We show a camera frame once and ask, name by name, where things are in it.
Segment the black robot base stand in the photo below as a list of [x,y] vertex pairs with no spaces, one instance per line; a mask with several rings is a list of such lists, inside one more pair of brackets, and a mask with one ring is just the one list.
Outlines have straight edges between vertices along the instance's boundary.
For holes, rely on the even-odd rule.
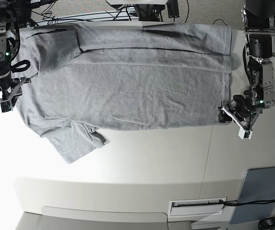
[[134,4],[134,16],[139,18],[139,21],[147,22],[163,22],[162,11],[166,9],[167,5],[157,4]]

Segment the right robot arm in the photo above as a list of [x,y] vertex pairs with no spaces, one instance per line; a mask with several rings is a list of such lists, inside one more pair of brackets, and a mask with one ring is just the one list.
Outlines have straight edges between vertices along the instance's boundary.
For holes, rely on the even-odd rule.
[[0,0],[0,102],[15,102],[20,96],[20,88],[29,83],[26,77],[12,78],[13,73],[29,69],[30,61],[12,61],[20,50],[20,27],[14,0]]

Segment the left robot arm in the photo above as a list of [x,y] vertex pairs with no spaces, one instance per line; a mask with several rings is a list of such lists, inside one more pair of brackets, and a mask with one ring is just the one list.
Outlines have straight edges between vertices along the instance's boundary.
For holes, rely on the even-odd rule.
[[219,122],[235,122],[247,138],[264,109],[274,106],[275,0],[246,0],[242,7],[245,45],[243,64],[249,88],[223,101]]

